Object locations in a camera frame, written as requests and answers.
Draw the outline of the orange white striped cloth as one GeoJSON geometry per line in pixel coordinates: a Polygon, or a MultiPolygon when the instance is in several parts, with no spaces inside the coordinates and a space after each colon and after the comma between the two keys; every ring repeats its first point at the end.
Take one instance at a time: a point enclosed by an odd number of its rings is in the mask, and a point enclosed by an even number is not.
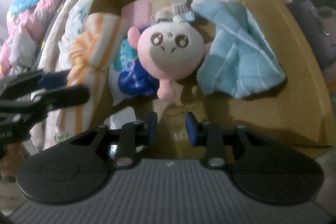
{"type": "Polygon", "coordinates": [[[86,86],[90,98],[83,105],[49,114],[44,149],[89,129],[107,81],[108,68],[126,33],[126,27],[127,24],[118,15],[97,12],[87,16],[83,33],[70,47],[72,68],[67,76],[67,84],[86,86]]]}

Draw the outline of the blue wet wipes pack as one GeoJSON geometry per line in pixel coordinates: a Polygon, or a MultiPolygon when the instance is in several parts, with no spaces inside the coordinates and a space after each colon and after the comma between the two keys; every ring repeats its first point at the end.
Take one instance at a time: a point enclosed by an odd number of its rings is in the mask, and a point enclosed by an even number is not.
{"type": "Polygon", "coordinates": [[[136,96],[152,96],[157,93],[159,81],[141,65],[137,50],[124,38],[109,67],[109,88],[113,105],[136,96]]]}

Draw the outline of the light blue towel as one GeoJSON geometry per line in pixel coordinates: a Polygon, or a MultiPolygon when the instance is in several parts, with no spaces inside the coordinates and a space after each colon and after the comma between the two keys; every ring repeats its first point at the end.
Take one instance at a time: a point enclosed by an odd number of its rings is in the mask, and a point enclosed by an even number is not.
{"type": "Polygon", "coordinates": [[[266,92],[286,77],[261,28],[246,6],[235,0],[204,0],[193,11],[215,26],[215,36],[197,71],[204,95],[234,98],[266,92]]]}

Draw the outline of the brown cardboard box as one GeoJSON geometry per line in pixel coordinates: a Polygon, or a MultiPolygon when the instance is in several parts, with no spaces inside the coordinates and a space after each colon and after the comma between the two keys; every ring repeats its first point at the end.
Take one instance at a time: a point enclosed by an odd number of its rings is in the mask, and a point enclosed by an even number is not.
{"type": "MultiPolygon", "coordinates": [[[[121,8],[135,0],[93,0],[91,12],[120,15],[121,8]]],[[[215,89],[207,93],[197,75],[173,84],[173,100],[137,97],[125,100],[138,117],[158,113],[157,153],[175,155],[173,135],[182,128],[182,114],[193,111],[224,128],[238,124],[294,146],[306,155],[317,155],[335,144],[335,121],[329,93],[317,61],[298,24],[282,0],[233,0],[246,5],[261,28],[274,57],[243,47],[230,38],[218,42],[228,51],[214,51],[202,67],[205,85],[234,84],[248,95],[235,98],[215,89]]]]}

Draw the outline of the white translucent plastic bag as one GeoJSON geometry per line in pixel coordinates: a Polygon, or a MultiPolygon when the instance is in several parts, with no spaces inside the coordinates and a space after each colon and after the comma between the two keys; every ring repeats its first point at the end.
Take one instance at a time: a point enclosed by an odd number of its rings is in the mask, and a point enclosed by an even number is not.
{"type": "Polygon", "coordinates": [[[71,69],[69,60],[71,44],[83,32],[83,24],[88,15],[93,0],[78,0],[70,9],[64,34],[58,41],[59,57],[56,63],[56,71],[71,69]]]}

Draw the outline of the pink blue patterned quilt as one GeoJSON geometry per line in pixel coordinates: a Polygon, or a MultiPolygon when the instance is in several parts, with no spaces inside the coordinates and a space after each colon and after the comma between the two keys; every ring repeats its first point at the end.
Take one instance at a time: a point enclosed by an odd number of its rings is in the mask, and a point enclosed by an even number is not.
{"type": "Polygon", "coordinates": [[[62,0],[15,0],[7,12],[9,38],[1,46],[1,79],[31,69],[62,0]]]}

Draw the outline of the pink box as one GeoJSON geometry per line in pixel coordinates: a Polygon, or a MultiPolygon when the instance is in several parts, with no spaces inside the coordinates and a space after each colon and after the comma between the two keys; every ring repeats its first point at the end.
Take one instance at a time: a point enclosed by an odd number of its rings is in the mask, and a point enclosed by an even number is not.
{"type": "Polygon", "coordinates": [[[121,9],[121,17],[126,19],[131,26],[138,28],[149,26],[151,15],[150,0],[136,0],[121,9]]]}

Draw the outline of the pink white plush toy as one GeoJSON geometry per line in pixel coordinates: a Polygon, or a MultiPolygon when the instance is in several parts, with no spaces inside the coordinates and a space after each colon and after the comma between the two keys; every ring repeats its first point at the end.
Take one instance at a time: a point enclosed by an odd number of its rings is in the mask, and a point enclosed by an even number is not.
{"type": "Polygon", "coordinates": [[[159,80],[157,96],[161,100],[175,97],[173,82],[193,74],[212,44],[205,43],[201,33],[181,16],[158,22],[143,32],[132,26],[127,39],[137,50],[143,68],[159,80]]]}

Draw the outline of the dark grey cup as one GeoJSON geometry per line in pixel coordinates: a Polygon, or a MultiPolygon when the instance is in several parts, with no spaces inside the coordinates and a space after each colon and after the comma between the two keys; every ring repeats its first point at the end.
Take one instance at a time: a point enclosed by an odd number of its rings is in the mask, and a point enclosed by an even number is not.
{"type": "Polygon", "coordinates": [[[335,43],[323,25],[311,0],[295,0],[286,4],[305,35],[319,68],[324,71],[335,61],[335,43]]]}

